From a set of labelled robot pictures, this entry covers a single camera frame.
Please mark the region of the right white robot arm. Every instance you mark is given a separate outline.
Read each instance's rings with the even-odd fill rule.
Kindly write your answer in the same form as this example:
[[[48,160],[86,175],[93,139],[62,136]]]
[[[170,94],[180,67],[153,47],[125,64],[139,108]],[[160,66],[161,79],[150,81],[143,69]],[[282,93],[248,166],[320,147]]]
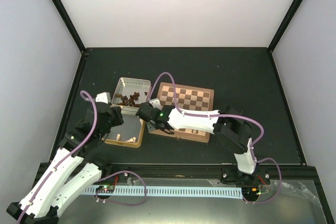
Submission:
[[[149,123],[156,130],[173,134],[174,130],[189,129],[212,134],[236,159],[239,179],[252,183],[257,177],[257,161],[251,139],[251,126],[247,118],[214,111],[192,111],[174,105],[155,108],[150,103],[140,105],[135,116]]]

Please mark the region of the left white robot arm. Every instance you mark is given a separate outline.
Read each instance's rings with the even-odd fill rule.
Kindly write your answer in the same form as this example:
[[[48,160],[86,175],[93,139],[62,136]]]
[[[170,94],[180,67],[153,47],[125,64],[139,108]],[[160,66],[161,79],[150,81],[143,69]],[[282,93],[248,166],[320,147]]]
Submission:
[[[58,223],[69,205],[90,185],[108,181],[111,166],[102,158],[89,161],[74,177],[73,171],[98,148],[111,129],[123,124],[120,106],[98,102],[85,118],[70,128],[60,142],[54,159],[32,190],[7,213],[18,223]]]

